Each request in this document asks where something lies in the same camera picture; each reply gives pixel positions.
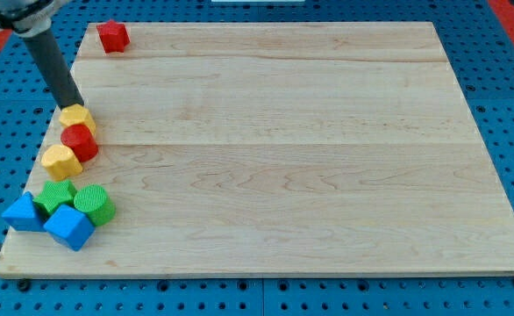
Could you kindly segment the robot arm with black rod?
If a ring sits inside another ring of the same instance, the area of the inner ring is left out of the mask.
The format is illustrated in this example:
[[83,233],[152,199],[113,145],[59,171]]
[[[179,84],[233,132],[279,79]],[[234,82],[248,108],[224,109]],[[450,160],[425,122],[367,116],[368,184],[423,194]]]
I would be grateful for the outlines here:
[[0,0],[0,31],[21,38],[60,109],[84,104],[56,38],[52,16],[68,0]]

